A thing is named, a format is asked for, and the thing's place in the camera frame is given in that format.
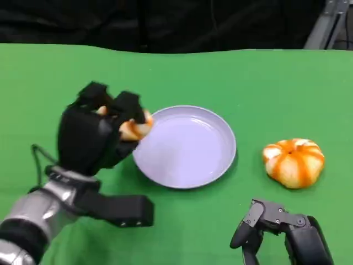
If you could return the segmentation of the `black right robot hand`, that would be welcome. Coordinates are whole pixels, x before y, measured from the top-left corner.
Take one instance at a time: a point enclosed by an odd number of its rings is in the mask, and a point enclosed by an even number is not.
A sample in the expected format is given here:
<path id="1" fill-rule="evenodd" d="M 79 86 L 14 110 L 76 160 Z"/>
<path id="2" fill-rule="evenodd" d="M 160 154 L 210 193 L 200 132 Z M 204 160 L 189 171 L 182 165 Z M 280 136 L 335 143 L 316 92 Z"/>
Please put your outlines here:
<path id="1" fill-rule="evenodd" d="M 242 249 L 244 264 L 259 264 L 257 253 L 264 233 L 285 234 L 291 264 L 334 264 L 327 241 L 316 218 L 289 213 L 281 204 L 253 198 L 230 241 Z"/>

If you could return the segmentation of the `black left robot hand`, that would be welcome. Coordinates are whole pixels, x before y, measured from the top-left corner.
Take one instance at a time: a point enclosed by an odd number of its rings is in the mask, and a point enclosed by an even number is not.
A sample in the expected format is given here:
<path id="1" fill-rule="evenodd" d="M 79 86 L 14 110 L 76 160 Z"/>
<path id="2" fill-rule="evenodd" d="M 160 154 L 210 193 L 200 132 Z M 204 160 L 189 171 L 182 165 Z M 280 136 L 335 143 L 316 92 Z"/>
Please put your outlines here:
<path id="1" fill-rule="evenodd" d="M 97 82 L 86 85 L 62 113 L 58 129 L 58 165 L 85 176 L 112 168 L 138 146 L 122 137 L 123 123 L 146 121 L 138 94 L 122 91 L 116 97 Z"/>

